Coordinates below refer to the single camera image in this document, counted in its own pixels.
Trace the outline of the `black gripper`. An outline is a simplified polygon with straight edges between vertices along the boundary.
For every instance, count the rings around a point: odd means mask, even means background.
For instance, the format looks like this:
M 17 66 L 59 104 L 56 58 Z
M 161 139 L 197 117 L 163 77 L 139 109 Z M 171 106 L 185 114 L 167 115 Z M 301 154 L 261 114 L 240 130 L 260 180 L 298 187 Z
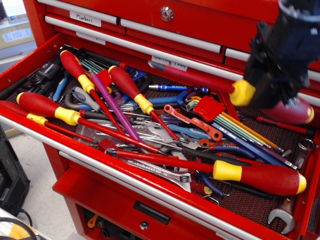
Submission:
M 248 106 L 285 105 L 310 85 L 308 66 L 320 58 L 320 2 L 281 0 L 273 26 L 257 25 L 244 79 L 255 87 Z

